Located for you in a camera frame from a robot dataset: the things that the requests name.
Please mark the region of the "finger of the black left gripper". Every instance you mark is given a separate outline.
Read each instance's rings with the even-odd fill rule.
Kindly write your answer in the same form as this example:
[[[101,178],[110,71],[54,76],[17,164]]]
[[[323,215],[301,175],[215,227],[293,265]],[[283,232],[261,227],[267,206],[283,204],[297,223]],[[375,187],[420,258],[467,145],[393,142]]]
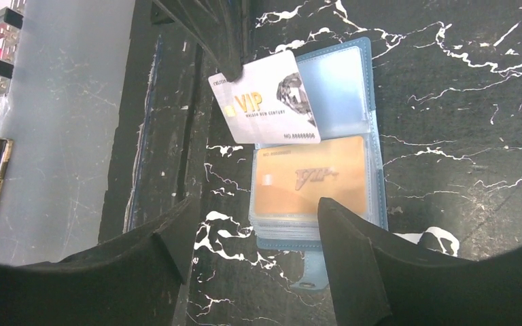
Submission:
[[[152,1],[152,24],[179,23],[229,82],[241,78],[250,47],[250,2]]]

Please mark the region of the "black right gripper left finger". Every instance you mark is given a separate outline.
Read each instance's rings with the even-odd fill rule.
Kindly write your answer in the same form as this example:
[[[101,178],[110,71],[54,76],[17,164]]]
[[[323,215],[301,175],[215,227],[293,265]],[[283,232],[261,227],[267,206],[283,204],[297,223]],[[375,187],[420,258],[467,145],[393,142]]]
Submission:
[[[0,325],[170,325],[192,266],[199,202],[56,262],[0,265]]]

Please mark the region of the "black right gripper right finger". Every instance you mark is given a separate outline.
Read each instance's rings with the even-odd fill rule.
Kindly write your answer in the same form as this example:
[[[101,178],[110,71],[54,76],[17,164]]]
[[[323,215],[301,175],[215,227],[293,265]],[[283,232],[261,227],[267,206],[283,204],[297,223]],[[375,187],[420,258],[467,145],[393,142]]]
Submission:
[[[411,243],[331,198],[317,217],[339,325],[522,325],[522,247],[471,261]]]

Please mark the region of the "silver VIP credit card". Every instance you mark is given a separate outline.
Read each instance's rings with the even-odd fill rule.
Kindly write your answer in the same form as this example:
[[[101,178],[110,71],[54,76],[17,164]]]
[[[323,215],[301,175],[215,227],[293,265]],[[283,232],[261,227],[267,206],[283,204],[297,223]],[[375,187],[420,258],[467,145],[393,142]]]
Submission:
[[[321,137],[292,51],[247,63],[230,81],[222,73],[209,84],[235,143],[319,143]]]

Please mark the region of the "light blue card holder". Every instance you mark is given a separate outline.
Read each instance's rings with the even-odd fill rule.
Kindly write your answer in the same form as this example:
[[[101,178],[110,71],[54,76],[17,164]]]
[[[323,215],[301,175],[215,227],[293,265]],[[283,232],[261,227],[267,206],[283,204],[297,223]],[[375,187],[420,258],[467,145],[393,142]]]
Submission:
[[[320,199],[387,228],[371,42],[361,37],[303,54],[297,63],[321,141],[255,147],[249,222],[258,248],[302,253],[303,274],[293,288],[320,291],[328,285]]]

